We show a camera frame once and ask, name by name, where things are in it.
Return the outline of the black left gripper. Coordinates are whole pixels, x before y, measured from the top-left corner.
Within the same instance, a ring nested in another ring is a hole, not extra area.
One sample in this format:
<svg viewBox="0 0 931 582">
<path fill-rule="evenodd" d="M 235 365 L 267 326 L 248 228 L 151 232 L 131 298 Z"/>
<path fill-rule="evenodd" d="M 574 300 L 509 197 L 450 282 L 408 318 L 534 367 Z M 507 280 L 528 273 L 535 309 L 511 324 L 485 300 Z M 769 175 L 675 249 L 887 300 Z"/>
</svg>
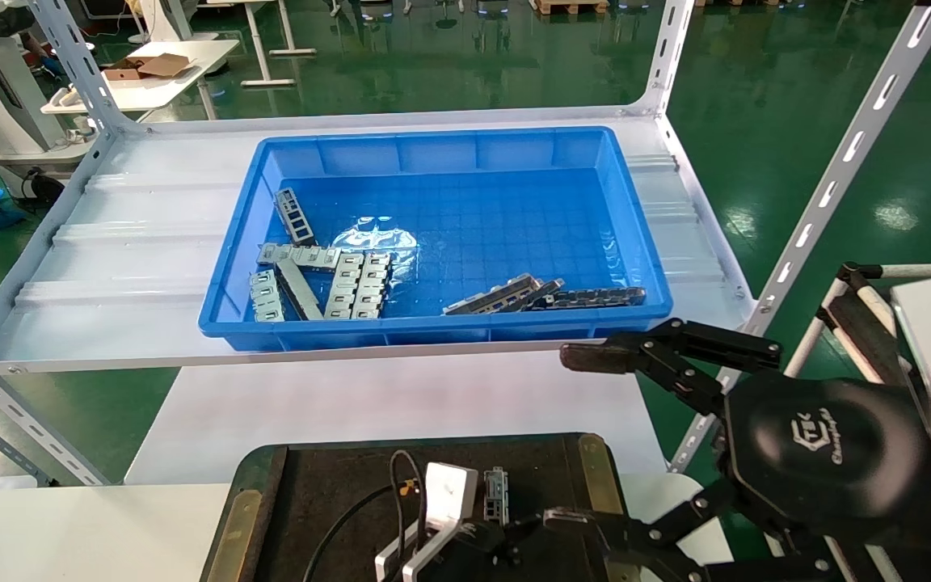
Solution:
<svg viewBox="0 0 931 582">
<path fill-rule="evenodd" d="M 837 567 L 808 552 L 751 561 L 696 563 L 679 546 L 740 498 L 727 479 L 706 487 L 651 524 L 621 513 L 548 508 L 543 518 L 521 518 L 504 527 L 495 522 L 461 522 L 449 541 L 425 564 L 426 581 L 491 581 L 516 566 L 510 542 L 523 542 L 545 526 L 597 542 L 607 559 L 654 572 L 661 581 L 827 581 Z"/>
</svg>

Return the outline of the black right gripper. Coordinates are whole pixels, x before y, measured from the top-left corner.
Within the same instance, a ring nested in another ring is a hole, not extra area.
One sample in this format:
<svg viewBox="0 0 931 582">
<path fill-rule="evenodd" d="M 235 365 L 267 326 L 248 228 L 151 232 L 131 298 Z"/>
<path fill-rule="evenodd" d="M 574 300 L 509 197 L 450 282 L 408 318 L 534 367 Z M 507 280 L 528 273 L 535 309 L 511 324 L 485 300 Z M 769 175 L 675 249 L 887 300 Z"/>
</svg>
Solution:
<svg viewBox="0 0 931 582">
<path fill-rule="evenodd" d="M 642 373 L 703 416 L 720 415 L 721 473 L 734 508 L 766 531 L 928 546 L 931 439 L 909 394 L 849 378 L 751 376 L 724 395 L 695 361 L 755 373 L 782 347 L 734 329 L 669 319 L 644 332 L 559 349 L 567 369 Z"/>
</svg>

